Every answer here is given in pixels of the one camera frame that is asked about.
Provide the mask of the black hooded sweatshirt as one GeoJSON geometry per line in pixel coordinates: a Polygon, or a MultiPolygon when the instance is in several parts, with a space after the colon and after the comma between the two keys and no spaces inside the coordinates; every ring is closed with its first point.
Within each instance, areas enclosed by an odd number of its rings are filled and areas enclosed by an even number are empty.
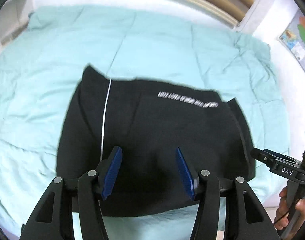
{"type": "Polygon", "coordinates": [[[109,80],[85,68],[66,113],[57,175],[79,178],[123,151],[112,193],[101,206],[111,217],[153,215],[191,206],[175,154],[219,178],[255,177],[248,124],[237,101],[212,90],[151,80],[109,80]]]}

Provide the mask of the light blue bed quilt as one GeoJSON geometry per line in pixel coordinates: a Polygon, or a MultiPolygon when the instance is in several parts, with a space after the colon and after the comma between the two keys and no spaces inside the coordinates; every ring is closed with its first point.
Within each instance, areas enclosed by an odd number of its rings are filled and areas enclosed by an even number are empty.
{"type": "Polygon", "coordinates": [[[113,79],[157,79],[236,99],[254,145],[290,154],[272,47],[227,28],[103,5],[41,7],[0,54],[0,226],[19,236],[56,175],[76,85],[91,64],[113,79]]]}

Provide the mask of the white bookshelf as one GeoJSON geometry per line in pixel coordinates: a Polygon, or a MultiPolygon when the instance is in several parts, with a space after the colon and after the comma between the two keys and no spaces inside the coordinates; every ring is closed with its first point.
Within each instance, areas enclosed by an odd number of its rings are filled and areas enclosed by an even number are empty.
{"type": "Polygon", "coordinates": [[[31,0],[7,0],[0,10],[0,54],[28,25],[31,0]]]}

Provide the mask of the colourful wall map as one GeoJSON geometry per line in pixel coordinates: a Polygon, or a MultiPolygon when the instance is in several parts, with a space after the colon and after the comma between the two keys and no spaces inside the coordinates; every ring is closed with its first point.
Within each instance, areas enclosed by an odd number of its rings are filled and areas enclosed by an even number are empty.
{"type": "Polygon", "coordinates": [[[279,37],[305,72],[305,16],[298,10],[279,37]]]}

